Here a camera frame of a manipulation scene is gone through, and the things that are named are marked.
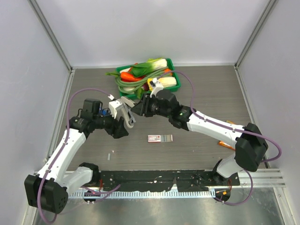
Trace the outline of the beige stapler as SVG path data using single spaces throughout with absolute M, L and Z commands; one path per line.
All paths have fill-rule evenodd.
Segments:
M 134 124 L 135 124 L 135 118 L 131 112 L 131 108 L 135 106 L 135 103 L 133 100 L 125 97 L 125 96 L 122 96 L 120 98 L 120 101 L 123 105 L 122 109 L 121 109 L 121 112 L 123 114 L 123 117 L 125 119 L 125 123 L 126 123 L 126 126 L 128 128 L 133 128 L 134 127 Z

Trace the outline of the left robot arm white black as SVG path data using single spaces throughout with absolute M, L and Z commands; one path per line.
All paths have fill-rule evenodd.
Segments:
M 115 99 L 108 104 L 106 113 L 100 108 L 103 103 L 86 99 L 83 107 L 72 117 L 63 138 L 52 156 L 36 175 L 28 175 L 24 181 L 29 206 L 55 214 L 63 211 L 68 196 L 84 185 L 95 187 L 100 181 L 99 167 L 81 163 L 70 175 L 65 175 L 73 157 L 96 129 L 103 129 L 114 139 L 128 135 L 124 127 L 132 128 L 126 99 Z

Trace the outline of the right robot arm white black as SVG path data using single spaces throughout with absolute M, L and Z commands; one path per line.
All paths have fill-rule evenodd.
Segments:
M 178 129 L 198 132 L 234 147 L 235 153 L 219 160 L 213 168 L 211 178 L 217 185 L 223 185 L 239 171 L 256 172 L 268 149 L 255 124 L 234 125 L 207 117 L 194 108 L 181 105 L 168 90 L 161 90 L 155 95 L 144 94 L 131 112 L 144 117 L 166 117 Z

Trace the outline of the purple onion toy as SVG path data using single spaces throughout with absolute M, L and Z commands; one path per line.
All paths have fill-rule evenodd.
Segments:
M 144 84 L 143 86 L 142 86 L 142 89 L 144 90 L 144 91 L 149 91 L 149 86 L 148 86 L 148 84 Z

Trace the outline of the white radish toy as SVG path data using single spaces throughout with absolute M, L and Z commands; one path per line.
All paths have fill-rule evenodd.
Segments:
M 124 93 L 127 95 L 134 94 L 135 89 L 136 89 L 136 87 L 121 87 L 121 86 L 119 86 L 118 88 L 121 93 Z

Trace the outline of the green long beans toy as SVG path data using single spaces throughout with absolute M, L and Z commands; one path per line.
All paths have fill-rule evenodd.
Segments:
M 153 71 L 151 73 L 148 73 L 148 74 L 143 74 L 141 76 L 135 76 L 132 72 L 132 67 L 130 68 L 127 68 L 127 69 L 123 69 L 119 72 L 116 72 L 116 74 L 114 74 L 115 76 L 115 82 L 118 86 L 121 86 L 121 87 L 136 87 L 135 91 L 137 90 L 141 90 L 142 89 L 142 86 L 146 83 L 147 84 L 147 80 L 149 78 L 155 78 L 155 77 L 159 77 L 159 76 L 162 76 L 162 77 L 168 77 L 170 75 L 165 75 L 164 74 L 164 70 L 166 69 L 167 67 L 165 68 L 162 68 L 162 69 L 159 69 L 159 70 L 156 70 L 156 71 Z M 131 73 L 132 75 L 134 75 L 135 77 L 143 77 L 142 80 L 138 81 L 138 82 L 124 82 L 121 80 L 120 78 L 120 74 L 121 72 L 129 72 Z

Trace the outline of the green plastic tray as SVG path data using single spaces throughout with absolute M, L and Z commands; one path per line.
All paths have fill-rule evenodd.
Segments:
M 113 73 L 107 73 L 115 77 L 115 83 L 120 95 L 129 99 L 140 99 L 145 92 L 151 92 L 153 88 L 150 82 L 154 78 L 163 85 L 163 88 L 176 91 L 181 83 L 175 73 L 172 60 L 167 58 L 149 59 L 143 63 L 116 68 Z

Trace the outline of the orange carrot toy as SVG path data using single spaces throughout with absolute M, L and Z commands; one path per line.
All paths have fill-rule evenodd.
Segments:
M 164 72 L 165 75 L 170 75 L 170 76 L 173 75 L 172 72 L 171 72 L 171 69 L 169 69 L 169 68 L 166 68 L 163 72 Z
M 138 82 L 143 79 L 143 77 L 135 77 L 129 72 L 121 72 L 120 78 L 124 82 Z

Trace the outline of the yellow napa cabbage toy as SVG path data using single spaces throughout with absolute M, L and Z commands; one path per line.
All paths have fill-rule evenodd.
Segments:
M 147 80 L 148 86 L 150 85 L 150 81 L 153 80 L 153 78 L 149 78 Z M 159 82 L 163 85 L 164 88 L 170 88 L 177 85 L 177 81 L 175 77 L 168 76 L 168 77 L 161 77 L 158 79 Z

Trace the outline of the white green napa cabbage toy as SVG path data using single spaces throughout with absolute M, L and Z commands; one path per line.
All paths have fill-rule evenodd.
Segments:
M 167 60 L 164 58 L 152 59 L 144 63 L 139 63 L 136 67 L 143 73 L 150 73 L 167 67 Z

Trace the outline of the orange carrot toy right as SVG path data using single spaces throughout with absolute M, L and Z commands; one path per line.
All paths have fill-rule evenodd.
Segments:
M 163 72 L 164 72 L 165 75 L 170 75 L 170 76 L 173 75 L 172 72 L 171 72 L 171 69 L 169 69 L 169 68 L 166 68 Z

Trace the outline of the staple box red white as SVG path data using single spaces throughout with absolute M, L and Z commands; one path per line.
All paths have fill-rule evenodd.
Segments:
M 172 142 L 173 135 L 148 135 L 149 143 L 165 143 Z

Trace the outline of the Fox's candy bag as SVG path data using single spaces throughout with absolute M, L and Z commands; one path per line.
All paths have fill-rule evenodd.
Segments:
M 226 122 L 227 122 L 227 123 L 230 123 L 230 124 L 234 124 L 234 123 L 233 123 L 232 121 L 230 121 L 230 120 L 227 120 Z M 228 149 L 231 149 L 231 150 L 235 151 L 235 148 L 234 148 L 234 147 L 232 147 L 231 145 L 229 145 L 229 144 L 227 144 L 227 143 L 225 143 L 225 142 L 223 142 L 223 141 L 219 141 L 219 142 L 218 142 L 218 145 L 223 146 L 223 147 L 226 147 L 226 148 L 228 148 Z

